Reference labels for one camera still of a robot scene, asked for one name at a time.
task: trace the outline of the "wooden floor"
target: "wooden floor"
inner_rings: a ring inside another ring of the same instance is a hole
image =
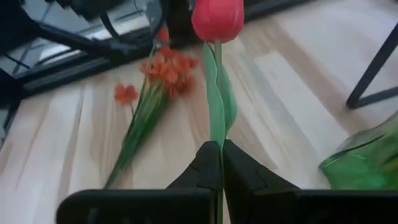
[[[228,137],[293,184],[327,188],[319,163],[398,110],[398,98],[345,108],[397,11],[393,0],[320,0],[248,23],[223,48],[239,106]],[[398,85],[397,61],[396,51],[366,94]],[[168,186],[208,140],[203,67],[194,73],[195,91],[171,106],[120,188]],[[103,186],[131,119],[114,85],[142,80],[136,62],[22,102],[0,152],[0,223],[53,223],[66,196]]]

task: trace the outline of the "metal leg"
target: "metal leg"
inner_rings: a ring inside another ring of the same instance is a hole
[[[387,59],[393,53],[394,49],[398,45],[398,24],[392,30],[391,34],[388,36],[385,43],[380,48],[379,52],[373,58],[368,69],[366,69],[364,75],[354,88],[353,92],[347,99],[346,105],[350,109],[359,108],[362,106],[369,105],[381,100],[391,98],[398,95],[398,87],[391,88],[389,90],[384,90],[373,95],[360,98],[365,90],[368,88],[370,83],[373,81],[374,77],[379,73],[381,67],[385,64]]]

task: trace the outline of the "green glass vase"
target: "green glass vase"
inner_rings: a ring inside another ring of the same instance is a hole
[[[348,138],[320,168],[333,189],[398,189],[398,112]]]

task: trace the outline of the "green stem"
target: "green stem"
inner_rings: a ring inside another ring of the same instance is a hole
[[[220,72],[223,70],[223,54],[221,50],[221,42],[219,40],[216,40],[215,42],[215,59],[216,59],[216,66],[217,66],[217,79],[219,79]],[[224,158],[223,158],[223,146],[220,146],[220,170],[221,170],[221,188],[218,191],[218,204],[217,204],[217,219],[219,224],[223,223],[223,202],[224,202],[224,193],[223,193],[223,188],[224,188]]]

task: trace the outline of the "red tulip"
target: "red tulip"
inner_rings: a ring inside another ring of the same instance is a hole
[[[235,39],[243,28],[243,0],[197,0],[192,25],[204,41],[222,43]]]

